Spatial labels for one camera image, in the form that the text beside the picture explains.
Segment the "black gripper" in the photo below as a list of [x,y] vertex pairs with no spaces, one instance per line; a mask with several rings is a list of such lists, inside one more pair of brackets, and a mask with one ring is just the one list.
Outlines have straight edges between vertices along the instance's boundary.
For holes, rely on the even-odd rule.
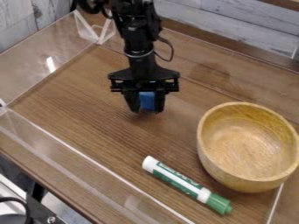
[[125,53],[129,67],[114,71],[106,77],[110,80],[110,91],[124,92],[125,103],[132,112],[140,109],[140,97],[137,92],[154,93],[154,112],[164,111],[165,93],[178,91],[180,73],[157,65],[154,53]]

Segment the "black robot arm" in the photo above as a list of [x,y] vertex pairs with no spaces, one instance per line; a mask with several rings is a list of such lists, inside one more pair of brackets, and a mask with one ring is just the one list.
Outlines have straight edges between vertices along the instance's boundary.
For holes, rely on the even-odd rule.
[[173,45],[160,36],[161,19],[154,10],[153,0],[74,0],[88,14],[102,13],[114,21],[124,40],[124,55],[129,67],[106,75],[110,91],[120,92],[132,112],[141,108],[141,93],[153,94],[153,112],[164,111],[165,96],[178,91],[180,73],[156,63],[154,41]]

